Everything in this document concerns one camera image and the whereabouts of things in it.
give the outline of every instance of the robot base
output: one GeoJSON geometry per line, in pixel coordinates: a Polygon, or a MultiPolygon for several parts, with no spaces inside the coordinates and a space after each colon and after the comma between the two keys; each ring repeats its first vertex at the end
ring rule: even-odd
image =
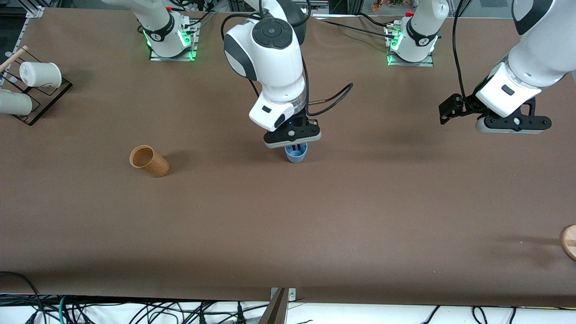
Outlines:
{"type": "Polygon", "coordinates": [[[200,25],[201,22],[197,22],[198,19],[190,19],[188,16],[182,16],[182,23],[185,25],[194,24],[188,28],[182,30],[182,41],[189,43],[189,46],[182,51],[179,55],[171,58],[166,58],[156,54],[151,48],[150,44],[150,61],[169,61],[169,62],[189,62],[196,60],[196,52],[198,51],[198,41],[200,39],[200,25]]]}
{"type": "Polygon", "coordinates": [[[384,27],[384,33],[386,35],[393,35],[395,38],[390,39],[386,38],[386,52],[388,53],[388,65],[400,65],[400,66],[423,66],[423,67],[432,67],[434,66],[434,60],[432,59],[432,53],[428,54],[428,56],[420,61],[420,62],[408,62],[403,60],[401,57],[396,54],[392,50],[392,47],[396,45],[398,39],[401,37],[400,28],[400,20],[395,20],[393,24],[388,24],[388,26],[384,27]]]}

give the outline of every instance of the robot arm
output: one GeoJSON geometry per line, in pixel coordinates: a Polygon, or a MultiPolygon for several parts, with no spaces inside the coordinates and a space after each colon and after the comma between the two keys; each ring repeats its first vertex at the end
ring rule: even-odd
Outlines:
{"type": "MultiPolygon", "coordinates": [[[[248,3],[259,10],[257,1],[248,3]]],[[[289,24],[289,16],[301,21],[304,14],[290,0],[262,0],[262,7],[264,18],[247,19],[226,33],[224,53],[236,73],[262,84],[249,117],[272,132],[306,104],[300,53],[305,29],[298,37],[289,24]]]]}
{"type": "Polygon", "coordinates": [[[438,31],[449,11],[446,0],[422,1],[412,17],[395,21],[395,25],[400,25],[401,34],[391,50],[407,62],[424,60],[434,50],[438,31]]]}
{"type": "Polygon", "coordinates": [[[440,121],[472,113],[486,133],[540,133],[551,121],[536,116],[534,97],[576,70],[576,5],[573,0],[515,0],[512,14],[520,42],[466,99],[440,105],[440,121]],[[523,115],[520,107],[530,106],[523,115]]]}
{"type": "Polygon", "coordinates": [[[182,35],[183,16],[168,12],[162,0],[102,0],[132,11],[144,28],[152,50],[159,56],[171,58],[182,53],[190,42],[182,35]]]}

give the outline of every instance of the metal bracket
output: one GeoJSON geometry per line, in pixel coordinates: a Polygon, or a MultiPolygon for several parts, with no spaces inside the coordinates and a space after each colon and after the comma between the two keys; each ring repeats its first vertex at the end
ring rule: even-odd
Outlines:
{"type": "MultiPolygon", "coordinates": [[[[270,300],[274,298],[274,294],[278,291],[278,288],[270,289],[270,300]]],[[[296,288],[288,288],[288,301],[293,302],[296,300],[296,288]]]]}
{"type": "Polygon", "coordinates": [[[272,288],[271,296],[258,324],[285,324],[288,302],[296,298],[296,288],[272,288]]]}
{"type": "Polygon", "coordinates": [[[394,23],[388,24],[384,27],[384,33],[386,35],[392,35],[394,38],[386,38],[386,52],[388,65],[400,65],[400,66],[424,66],[432,67],[434,66],[434,59],[432,58],[432,53],[428,53],[428,56],[420,62],[407,62],[398,56],[396,52],[392,49],[398,47],[400,39],[403,37],[402,25],[400,20],[395,20],[394,23]]]}
{"type": "Polygon", "coordinates": [[[189,35],[183,36],[184,40],[190,42],[190,46],[184,49],[184,51],[179,55],[176,55],[171,58],[165,58],[156,54],[150,47],[150,44],[148,44],[148,46],[150,47],[150,56],[149,56],[150,61],[188,62],[196,60],[196,52],[198,51],[198,41],[200,40],[200,26],[202,23],[201,22],[196,23],[198,19],[190,19],[188,16],[183,17],[185,19],[183,24],[189,25],[191,23],[194,23],[193,26],[183,30],[184,32],[190,33],[189,35]]]}
{"type": "Polygon", "coordinates": [[[36,10],[31,11],[26,9],[26,11],[28,11],[26,18],[40,18],[44,14],[44,7],[36,7],[36,10]]]}
{"type": "MultiPolygon", "coordinates": [[[[16,53],[16,51],[20,48],[20,41],[22,40],[22,37],[24,37],[24,32],[26,31],[26,27],[28,27],[29,21],[30,21],[30,18],[27,18],[26,21],[24,21],[24,26],[22,26],[22,30],[20,31],[20,35],[18,35],[18,39],[16,40],[16,45],[14,45],[14,50],[12,51],[12,53],[6,52],[5,53],[6,57],[10,57],[13,53],[16,53]]],[[[2,77],[0,77],[0,88],[2,88],[2,85],[4,84],[4,80],[8,76],[8,71],[10,70],[10,66],[11,65],[9,65],[6,68],[6,70],[4,72],[2,72],[2,77]]]]}

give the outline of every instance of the table surface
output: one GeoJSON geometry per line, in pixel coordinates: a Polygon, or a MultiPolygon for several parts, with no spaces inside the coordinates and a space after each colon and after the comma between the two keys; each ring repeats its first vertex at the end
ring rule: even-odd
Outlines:
{"type": "MultiPolygon", "coordinates": [[[[41,293],[265,300],[297,287],[311,302],[573,306],[559,240],[576,223],[572,78],[538,97],[554,123],[543,134],[478,133],[472,116],[441,126],[438,104],[458,91],[451,20],[435,67],[413,68],[387,66],[378,36],[311,19],[311,100],[354,89],[290,164],[248,118],[256,98],[225,60],[223,17],[187,63],[148,61],[127,11],[30,21],[22,44],[74,86],[32,127],[0,116],[2,270],[41,293]],[[141,144],[168,176],[130,166],[141,144]]],[[[519,38],[509,20],[458,25],[471,91],[519,38]]]]}

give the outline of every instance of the green led light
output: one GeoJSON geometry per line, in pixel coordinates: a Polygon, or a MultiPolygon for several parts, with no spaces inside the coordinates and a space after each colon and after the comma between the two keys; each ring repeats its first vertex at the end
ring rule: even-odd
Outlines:
{"type": "Polygon", "coordinates": [[[196,51],[191,51],[190,53],[188,53],[188,58],[191,61],[195,61],[196,60],[196,51]]]}
{"type": "Polygon", "coordinates": [[[190,39],[184,39],[184,37],[186,36],[185,33],[183,32],[179,32],[178,33],[178,37],[180,37],[180,41],[182,41],[182,45],[188,47],[190,45],[190,39]]]}

